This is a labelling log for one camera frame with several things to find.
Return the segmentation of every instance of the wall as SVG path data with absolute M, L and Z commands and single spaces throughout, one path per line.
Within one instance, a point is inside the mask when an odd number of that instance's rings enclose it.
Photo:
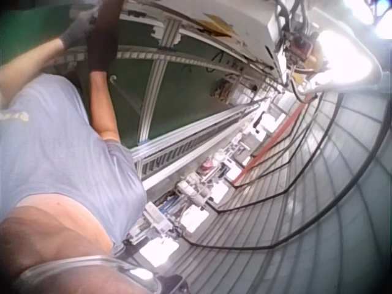
M 180 248 L 158 270 L 185 276 L 192 293 L 373 293 L 385 277 L 390 256 L 388 103 L 388 97 L 364 91 L 325 94 L 318 111 L 318 102 L 313 102 L 298 131 L 265 158 L 285 151 L 253 169 L 242 183 L 293 156 L 291 162 L 237 189 L 219 209 L 270 197 L 298 178 L 291 189 L 247 208 L 220 215 L 211 212 L 191 241 L 238 247 L 274 244 L 311 224 L 330 205 L 332 209 L 314 225 L 271 250 L 207 249 L 181 240 Z M 367 162 L 372 152 L 377 157 Z

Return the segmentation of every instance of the white surface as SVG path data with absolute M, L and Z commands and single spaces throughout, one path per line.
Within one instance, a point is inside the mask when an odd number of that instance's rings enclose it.
M 163 265 L 179 244 L 170 238 L 156 238 L 140 249 L 140 254 L 155 267 Z
M 384 15 L 374 31 L 381 39 L 392 40 L 392 10 Z
M 208 211 L 201 211 L 197 206 L 191 205 L 180 220 L 188 232 L 193 233 L 198 226 L 208 217 Z
M 247 158 L 245 158 L 245 160 L 243 161 L 243 165 L 247 165 L 247 163 L 250 161 L 251 157 L 248 156 Z
M 344 0 L 344 4 L 352 11 L 353 15 L 364 24 L 373 24 L 373 13 L 363 0 Z
M 164 234 L 173 227 L 172 223 L 159 211 L 152 202 L 148 202 L 145 206 L 143 215 L 150 223 L 161 233 Z
M 227 193 L 228 187 L 223 181 L 219 181 L 217 184 L 214 183 L 214 187 L 211 189 L 211 196 L 215 203 L 221 202 L 224 195 Z
M 231 169 L 228 171 L 228 173 L 226 174 L 226 177 L 230 180 L 234 180 L 240 173 L 241 170 L 237 165 L 232 165 Z
M 152 272 L 144 268 L 132 269 L 129 272 L 135 276 L 138 276 L 142 280 L 151 280 L 154 277 Z
M 328 82 L 351 83 L 366 78 L 371 70 L 372 63 L 362 55 L 353 44 L 334 31 L 323 31 L 318 37 L 328 67 L 331 70 L 318 74 L 315 79 L 325 84 Z
M 282 123 L 286 115 L 284 113 L 281 114 L 281 116 L 275 120 L 275 118 L 270 115 L 269 113 L 265 113 L 263 115 L 262 120 L 260 121 L 260 125 L 265 127 L 267 130 L 269 130 L 271 133 L 275 132 L 277 127 Z

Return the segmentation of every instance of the bright light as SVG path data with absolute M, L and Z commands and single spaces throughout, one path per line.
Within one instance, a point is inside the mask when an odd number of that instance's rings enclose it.
M 228 187 L 225 183 L 223 183 L 223 181 L 219 181 L 217 184 L 214 183 L 214 187 L 211 189 L 211 197 L 214 199 L 215 203 L 219 203 L 227 191 Z
M 392 40 L 392 10 L 383 16 L 374 31 L 381 39 Z
M 379 0 L 377 2 L 377 16 L 381 16 L 388 8 L 390 8 L 389 0 Z
M 186 227 L 188 232 L 193 233 L 208 217 L 208 214 L 208 211 L 201 211 L 199 207 L 191 205 L 187 210 L 185 210 L 180 222 Z
M 329 81 L 335 83 L 351 83 L 362 80 L 372 70 L 372 63 L 360 54 L 349 40 L 333 31 L 323 31 L 319 37 L 324 56 L 328 60 L 328 72 L 318 74 L 315 81 L 325 84 Z
M 150 280 L 154 277 L 153 273 L 144 268 L 136 268 L 129 271 L 142 280 Z
M 241 170 L 236 164 L 233 164 L 226 177 L 233 181 L 241 173 Z
M 153 266 L 163 265 L 170 254 L 179 247 L 178 243 L 170 238 L 156 238 L 148 242 L 140 249 L 140 254 L 144 256 Z
M 363 0 L 344 0 L 346 6 L 351 9 L 353 15 L 366 25 L 374 22 L 373 13 Z

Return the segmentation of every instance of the black cable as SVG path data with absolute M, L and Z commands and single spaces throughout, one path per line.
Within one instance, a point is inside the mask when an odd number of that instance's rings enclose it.
M 293 88 L 294 96 L 297 99 L 297 101 L 299 101 L 300 103 L 309 104 L 309 103 L 312 103 L 314 100 L 316 100 L 318 98 L 318 95 L 314 94 L 314 96 L 312 98 L 310 98 L 309 100 L 307 100 L 307 101 L 303 100 L 300 97 L 300 95 L 298 94 L 297 90 L 296 90 L 296 86 L 295 86 L 295 82 L 294 82 L 293 78 L 291 78 L 290 83 L 291 83 L 291 86 Z
M 343 93 L 340 93 L 338 95 L 337 104 L 341 104 L 343 96 L 344 96 Z M 333 115 L 335 118 L 336 118 L 335 114 L 337 114 L 336 113 L 337 104 L 336 104 L 336 108 L 335 108 L 334 115 Z M 209 245 L 194 243 L 184 236 L 183 236 L 183 239 L 185 240 L 185 242 L 187 242 L 188 244 L 190 244 L 192 246 L 199 247 L 199 248 L 205 248 L 205 249 L 258 251 L 258 250 L 274 249 L 274 248 L 290 241 L 291 239 L 297 237 L 299 234 L 305 232 L 308 228 L 310 228 L 311 226 L 316 224 L 322 217 L 326 216 L 333 208 L 335 208 L 336 205 L 344 199 L 344 197 L 355 187 L 355 185 L 358 183 L 360 178 L 364 175 L 366 170 L 369 168 L 370 164 L 372 164 L 373 160 L 377 156 L 377 153 L 378 153 L 379 149 L 381 148 L 381 145 L 384 142 L 386 135 L 388 134 L 390 124 L 392 123 L 391 110 L 392 110 L 392 105 L 391 105 L 391 101 L 389 101 L 388 105 L 387 105 L 386 113 L 384 116 L 383 124 L 380 128 L 379 134 L 378 134 L 376 141 L 371 149 L 371 152 L 369 153 L 369 155 L 367 156 L 367 158 L 365 159 L 365 161 L 363 162 L 362 166 L 359 168 L 357 173 L 349 181 L 349 183 L 340 191 L 340 193 L 337 195 L 336 198 L 334 198 L 334 200 L 332 200 L 326 207 L 324 207 L 321 210 L 321 212 L 319 212 L 316 216 L 314 216 L 312 219 L 307 221 L 302 227 L 295 230 L 291 234 L 289 234 L 286 237 L 276 241 L 273 244 L 267 245 L 267 246 L 243 246 L 243 247 L 209 246 Z
M 322 96 L 320 97 L 320 100 L 319 100 L 319 102 L 318 102 L 318 104 L 317 104 L 317 106 L 316 106 L 316 109 L 315 109 L 314 113 L 313 113 L 313 117 L 315 116 L 315 114 L 316 114 L 317 111 L 319 110 L 319 107 L 320 107 L 320 104 L 321 104 L 321 100 L 322 100 L 323 97 L 324 97 L 324 93 L 323 93 Z M 309 110 L 309 106 L 310 106 L 310 104 L 307 105 L 307 107 L 306 107 L 306 109 L 305 109 L 305 112 L 304 112 L 304 115 L 303 115 L 302 118 L 301 118 L 300 124 L 299 124 L 299 126 L 296 128 L 296 130 L 295 130 L 295 133 L 294 133 L 294 136 L 293 136 L 294 139 L 293 139 L 287 146 L 290 146 L 290 145 L 292 144 L 292 142 L 294 142 L 294 141 L 297 139 L 296 136 L 297 136 L 297 134 L 298 134 L 298 131 L 300 130 L 300 127 L 301 127 L 301 125 L 302 125 L 302 122 L 303 122 L 304 119 L 305 119 L 306 113 L 307 113 L 307 111 Z M 302 114 L 302 112 L 301 112 L 300 115 L 298 115 L 298 117 L 296 118 L 296 122 L 297 122 L 298 119 L 300 118 L 301 114 Z M 281 153 L 281 152 L 283 152 L 283 151 L 286 151 L 286 150 L 287 150 L 287 146 L 286 146 L 285 148 L 283 148 L 282 150 L 278 151 L 278 152 Z M 272 158 L 272 156 L 270 156 L 269 158 L 267 158 L 267 159 L 265 159 L 265 160 L 259 162 L 258 164 L 256 164 L 256 165 L 254 165 L 253 167 L 251 167 L 251 170 L 254 169 L 254 168 L 256 168 L 256 167 L 258 167 L 258 166 L 260 166 L 261 164 L 264 164 L 266 161 L 268 161 L 268 160 L 271 159 L 271 158 Z
M 312 118 L 311 118 L 311 120 L 308 122 L 307 126 L 300 132 L 300 135 L 299 135 L 299 136 L 296 136 L 296 134 L 295 134 L 295 135 L 294 135 L 294 139 L 293 139 L 293 140 L 287 145 L 287 147 L 285 148 L 285 151 L 287 151 L 288 149 L 290 149 L 290 148 L 293 146 L 293 144 L 297 141 L 297 139 L 299 139 L 300 136 L 302 136 L 300 142 L 298 143 L 297 147 L 294 149 L 294 152 L 293 152 L 293 154 L 290 156 L 290 158 L 288 159 L 288 161 L 287 161 L 286 163 L 284 163 L 284 164 L 282 164 L 282 165 L 280 165 L 280 166 L 274 168 L 273 170 L 270 170 L 270 171 L 268 171 L 268 172 L 266 172 L 266 173 L 262 173 L 260 176 L 257 176 L 256 178 L 250 180 L 250 181 L 247 182 L 247 183 L 243 183 L 243 184 L 234 186 L 236 189 L 242 188 L 242 187 L 246 187 L 246 186 L 248 186 L 248 185 L 250 185 L 250 184 L 252 184 L 252 183 L 254 183 L 254 182 L 256 182 L 256 181 L 258 181 L 258 180 L 260 180 L 260 179 L 262 179 L 262 178 L 264 178 L 264 177 L 266 177 L 266 176 L 268 176 L 268 175 L 270 175 L 270 174 L 272 174 L 272 173 L 274 173 L 274 172 L 276 172 L 277 170 L 280 170 L 281 168 L 285 167 L 286 165 L 288 165 L 288 164 L 293 160 L 293 158 L 295 157 L 295 154 L 297 153 L 297 151 L 299 150 L 300 146 L 302 145 L 304 139 L 306 138 L 306 134 L 307 134 L 309 128 L 311 127 L 311 124 L 313 123 L 313 120 L 314 120 L 315 117 L 316 117 L 316 114 L 317 114 L 317 112 L 318 112 L 318 110 L 319 110 L 319 108 L 320 108 L 320 105 L 321 105 L 321 101 L 322 101 L 322 99 L 319 100 L 319 102 L 318 102 L 318 104 L 317 104 L 317 106 L 316 106 L 315 112 L 313 113 Z M 252 167 L 252 168 L 258 167 L 258 166 L 260 166 L 260 165 L 261 165 L 261 163 L 255 165 L 255 166 Z
M 286 7 L 286 5 L 281 1 L 281 0 L 275 0 L 276 4 L 281 8 L 281 11 L 279 12 L 279 14 L 284 17 L 285 19 L 285 23 L 283 25 L 282 30 L 283 31 L 287 31 L 290 32 L 290 14 L 288 12 L 288 9 Z
M 341 107 L 341 104 L 342 104 L 342 99 L 340 99 L 340 98 L 338 97 L 338 101 L 337 101 L 337 104 L 336 104 L 336 107 L 335 107 L 335 111 L 334 111 L 333 116 L 332 116 L 332 118 L 331 118 L 331 120 L 330 120 L 330 123 L 328 124 L 328 126 L 327 126 L 326 129 L 325 129 L 325 132 L 324 132 L 324 134 L 323 134 L 323 137 L 321 138 L 321 140 L 320 140 L 319 143 L 317 144 L 317 146 L 316 146 L 316 148 L 314 149 L 312 155 L 311 155 L 310 158 L 307 160 L 307 162 L 304 164 L 304 166 L 302 167 L 302 169 L 300 170 L 300 172 L 295 176 L 294 180 L 293 180 L 293 181 L 292 181 L 283 191 L 281 191 L 281 192 L 279 192 L 279 193 L 276 193 L 276 194 L 274 194 L 274 195 L 271 195 L 271 196 L 269 196 L 269 197 L 265 197 L 265 198 L 263 198 L 263 199 L 254 201 L 254 202 L 250 202 L 250 203 L 248 203 L 248 204 L 244 204 L 244 205 L 240 205 L 240 206 L 233 207 L 233 208 L 228 208 L 228 209 L 222 209 L 222 210 L 218 210 L 218 209 L 215 210 L 215 209 L 214 209 L 214 211 L 217 212 L 217 213 L 219 213 L 219 214 L 221 214 L 221 213 L 228 213 L 228 212 L 230 212 L 230 211 L 235 211 L 235 210 L 238 210 L 238 209 L 241 209 L 241 208 L 247 208 L 247 207 L 250 207 L 250 206 L 259 204 L 259 203 L 263 203 L 263 202 L 266 202 L 266 201 L 268 201 L 268 200 L 274 199 L 274 198 L 276 198 L 276 197 L 278 197 L 278 196 L 281 196 L 281 195 L 286 194 L 286 193 L 295 185 L 295 183 L 298 181 L 298 179 L 302 176 L 302 174 L 305 172 L 305 170 L 307 169 L 307 167 L 309 166 L 309 164 L 311 164 L 313 158 L 316 156 L 317 152 L 318 152 L 319 149 L 321 148 L 323 142 L 325 141 L 325 138 L 327 137 L 327 135 L 328 135 L 330 129 L 332 128 L 332 125 L 333 125 L 333 123 L 334 123 L 334 121 L 335 121 L 335 119 L 336 119 L 336 116 L 337 116 L 337 113 L 339 112 L 339 109 L 340 109 L 340 107 Z
M 274 147 L 276 147 L 277 145 L 281 144 L 283 141 L 285 141 L 286 139 L 288 139 L 288 138 L 291 137 L 291 135 L 292 135 L 292 133 L 293 133 L 293 130 L 295 129 L 296 124 L 298 124 L 298 121 L 299 121 L 299 120 L 300 120 L 300 115 L 298 115 L 297 118 L 295 119 L 294 125 L 293 125 L 293 127 L 291 128 L 290 132 L 289 132 L 285 137 L 283 137 L 283 138 L 281 138 L 279 141 L 277 141 L 274 145 L 272 145 L 272 146 L 271 146 L 271 149 L 274 148 Z M 277 153 L 271 155 L 269 158 L 265 159 L 264 161 L 267 161 L 268 159 L 271 159 L 272 157 L 278 155 L 279 153 L 283 152 L 283 150 L 284 150 L 284 148 L 283 148 L 282 150 L 279 150 Z
M 300 4 L 301 4 L 301 13 L 302 13 L 302 24 L 301 24 L 300 30 L 302 32 L 307 33 L 306 29 L 307 29 L 307 25 L 309 23 L 309 20 L 307 19 L 306 4 L 305 4 L 305 0 L 301 0 L 300 2 L 301 2 Z
M 222 62 L 222 60 L 223 60 L 223 55 L 224 55 L 224 52 L 223 52 L 223 50 L 221 50 L 220 52 L 218 52 L 218 53 L 216 53 L 215 55 L 214 55 L 214 57 L 211 59 L 211 61 L 215 61 L 215 59 L 219 56 L 219 61 L 218 61 L 218 63 L 221 63 Z M 212 73 L 212 72 L 214 72 L 216 69 L 209 69 L 208 67 L 206 67 L 206 71 L 210 74 L 210 73 Z

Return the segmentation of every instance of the yellow component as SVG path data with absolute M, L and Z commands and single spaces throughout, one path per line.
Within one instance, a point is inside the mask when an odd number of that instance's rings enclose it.
M 324 54 L 319 42 L 313 46 L 312 54 L 305 60 L 304 67 L 306 69 L 319 70 L 322 68 L 324 62 Z
M 297 85 L 300 85 L 304 81 L 304 76 L 299 73 L 293 73 L 293 79 Z
M 196 20 L 200 24 L 202 24 L 205 29 L 209 30 L 215 36 L 222 36 L 222 37 L 231 37 L 227 32 L 225 32 L 222 28 L 220 28 L 217 24 L 208 21 L 208 20 Z
M 212 20 L 213 22 L 215 22 L 215 24 L 217 24 L 223 31 L 225 31 L 227 34 L 234 34 L 236 35 L 236 32 L 232 29 L 231 26 L 228 25 L 228 23 L 226 21 L 224 21 L 223 19 L 221 19 L 220 17 L 213 15 L 213 14 L 207 14 L 205 13 L 205 15 Z

